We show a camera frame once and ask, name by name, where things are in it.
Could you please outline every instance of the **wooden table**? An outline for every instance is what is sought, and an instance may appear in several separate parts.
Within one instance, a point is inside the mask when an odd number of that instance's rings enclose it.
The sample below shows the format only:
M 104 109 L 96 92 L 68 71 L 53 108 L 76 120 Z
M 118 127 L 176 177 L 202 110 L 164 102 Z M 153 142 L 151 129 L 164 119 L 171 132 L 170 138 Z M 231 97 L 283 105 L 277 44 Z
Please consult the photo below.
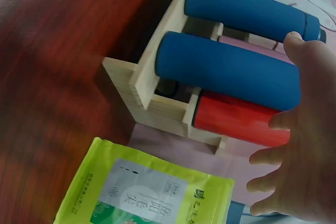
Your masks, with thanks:
M 127 144 L 134 120 L 101 61 L 135 60 L 166 5 L 0 0 L 0 223 L 52 223 L 93 137 Z

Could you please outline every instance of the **blue foam roller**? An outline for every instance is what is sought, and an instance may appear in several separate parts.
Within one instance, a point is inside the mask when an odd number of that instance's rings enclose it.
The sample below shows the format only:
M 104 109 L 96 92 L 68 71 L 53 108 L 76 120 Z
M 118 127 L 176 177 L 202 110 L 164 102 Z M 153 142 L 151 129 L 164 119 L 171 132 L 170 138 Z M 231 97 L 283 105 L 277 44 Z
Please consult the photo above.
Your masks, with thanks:
M 318 18 L 274 0 L 185 0 L 184 12 L 279 42 L 291 31 L 305 41 L 321 38 Z
M 243 48 L 168 32 L 158 49 L 156 74 L 284 111 L 300 101 L 296 66 Z

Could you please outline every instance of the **green package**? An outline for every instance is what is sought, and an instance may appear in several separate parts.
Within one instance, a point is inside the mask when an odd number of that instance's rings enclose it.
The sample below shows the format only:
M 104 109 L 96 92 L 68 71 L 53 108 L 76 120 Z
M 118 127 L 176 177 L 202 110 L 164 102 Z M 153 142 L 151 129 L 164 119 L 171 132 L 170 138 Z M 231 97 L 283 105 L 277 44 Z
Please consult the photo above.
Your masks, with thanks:
M 222 224 L 233 186 L 96 137 L 54 224 Z

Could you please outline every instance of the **red cylinder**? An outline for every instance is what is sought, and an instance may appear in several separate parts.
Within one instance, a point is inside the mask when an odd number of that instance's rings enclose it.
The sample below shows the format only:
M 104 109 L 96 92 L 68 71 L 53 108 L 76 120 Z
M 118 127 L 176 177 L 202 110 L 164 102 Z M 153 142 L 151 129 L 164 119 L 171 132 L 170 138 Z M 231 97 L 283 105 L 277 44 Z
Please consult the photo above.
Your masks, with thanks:
M 214 92 L 202 92 L 194 114 L 197 129 L 226 135 L 264 146 L 289 140 L 289 131 L 274 131 L 268 121 L 279 111 Z

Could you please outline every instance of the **white label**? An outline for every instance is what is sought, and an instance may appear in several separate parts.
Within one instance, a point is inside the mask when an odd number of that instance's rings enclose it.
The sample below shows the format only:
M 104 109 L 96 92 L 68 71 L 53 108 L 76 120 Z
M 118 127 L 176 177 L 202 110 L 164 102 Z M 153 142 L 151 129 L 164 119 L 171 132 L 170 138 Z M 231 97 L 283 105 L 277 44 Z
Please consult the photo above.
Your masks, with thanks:
M 162 224 L 175 223 L 188 182 L 118 158 L 101 202 Z

